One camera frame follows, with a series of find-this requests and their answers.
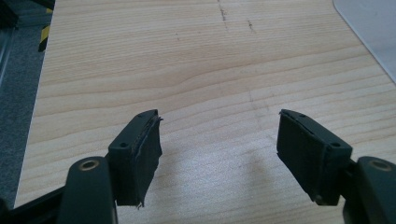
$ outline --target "gray carpet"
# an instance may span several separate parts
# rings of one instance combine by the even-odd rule
[[[33,2],[7,1],[23,18],[45,13]],[[14,32],[7,67],[0,83],[0,197],[14,206],[44,52],[38,52],[41,25]]]

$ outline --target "wooden table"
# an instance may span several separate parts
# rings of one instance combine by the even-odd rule
[[[278,112],[396,162],[395,94],[331,0],[59,0],[16,205],[157,108],[160,166],[120,223],[342,223],[277,157]]]

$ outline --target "yellow and black tape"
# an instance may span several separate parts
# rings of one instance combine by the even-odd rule
[[[47,42],[49,41],[50,25],[45,25],[41,30],[40,45],[38,46],[38,52],[46,50]]]

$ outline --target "pencil mark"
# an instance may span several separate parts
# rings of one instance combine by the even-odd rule
[[[253,100],[253,96],[251,95],[251,91],[247,91],[247,94],[248,94],[248,100],[250,102],[253,102],[254,100]]]
[[[224,9],[223,9],[222,6],[221,6],[220,0],[218,0],[218,4],[219,4],[220,12],[221,12],[221,17],[223,18],[223,21],[226,21],[226,20],[227,20],[227,19],[225,18],[226,13],[225,13]]]
[[[224,94],[224,91],[223,91],[223,89],[221,87],[221,83],[219,83],[219,89],[220,89],[221,97],[224,97],[225,94]]]
[[[225,15],[227,15],[227,12],[226,12],[226,11],[223,9],[223,7],[221,6],[220,0],[218,0],[218,5],[219,5],[219,10],[220,10],[220,13],[221,13],[221,17],[222,17],[223,22],[224,22],[225,29],[226,29],[226,31],[228,32],[228,27],[227,27],[227,23],[226,23],[227,18],[225,17]]]
[[[253,24],[251,23],[251,21],[247,20],[247,23],[248,23],[248,28],[250,28],[251,33],[256,34],[256,31],[253,29]]]

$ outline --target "wood grain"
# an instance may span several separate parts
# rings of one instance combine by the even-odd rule
[[[277,157],[277,113],[396,162],[395,93],[330,0],[59,0],[16,205],[157,108],[160,167],[120,223],[342,223]]]

